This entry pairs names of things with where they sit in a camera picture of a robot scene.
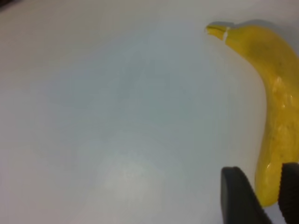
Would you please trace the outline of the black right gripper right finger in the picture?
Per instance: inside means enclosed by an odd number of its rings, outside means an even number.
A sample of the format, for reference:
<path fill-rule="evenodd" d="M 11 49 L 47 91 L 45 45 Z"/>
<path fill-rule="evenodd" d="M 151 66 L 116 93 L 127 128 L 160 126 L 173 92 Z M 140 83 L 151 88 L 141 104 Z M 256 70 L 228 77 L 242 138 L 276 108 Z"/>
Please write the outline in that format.
<path fill-rule="evenodd" d="M 282 166 L 278 205 L 287 224 L 299 224 L 298 163 L 285 163 Z"/>

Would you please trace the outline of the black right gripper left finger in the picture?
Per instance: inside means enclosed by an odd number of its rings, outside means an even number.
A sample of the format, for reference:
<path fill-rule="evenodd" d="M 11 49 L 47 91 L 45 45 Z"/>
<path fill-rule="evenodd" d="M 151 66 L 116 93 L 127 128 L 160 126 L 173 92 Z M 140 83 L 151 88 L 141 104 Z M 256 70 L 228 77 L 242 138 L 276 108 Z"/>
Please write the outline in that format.
<path fill-rule="evenodd" d="M 221 169 L 221 211 L 224 224 L 272 223 L 239 167 Z"/>

